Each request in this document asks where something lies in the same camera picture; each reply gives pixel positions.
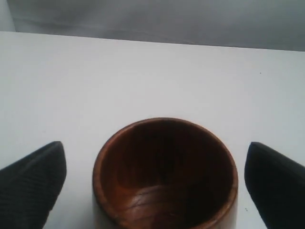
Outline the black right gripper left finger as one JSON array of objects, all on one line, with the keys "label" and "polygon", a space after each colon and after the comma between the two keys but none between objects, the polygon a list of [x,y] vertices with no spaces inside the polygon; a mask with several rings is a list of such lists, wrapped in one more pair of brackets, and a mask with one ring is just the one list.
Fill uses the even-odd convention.
[{"label": "black right gripper left finger", "polygon": [[54,141],[0,171],[0,227],[41,229],[67,174],[63,144]]}]

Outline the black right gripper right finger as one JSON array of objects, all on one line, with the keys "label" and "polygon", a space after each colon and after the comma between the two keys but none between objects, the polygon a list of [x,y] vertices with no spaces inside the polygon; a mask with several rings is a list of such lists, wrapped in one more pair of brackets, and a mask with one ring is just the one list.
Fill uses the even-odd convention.
[{"label": "black right gripper right finger", "polygon": [[244,180],[268,229],[305,227],[305,168],[274,149],[249,145]]}]

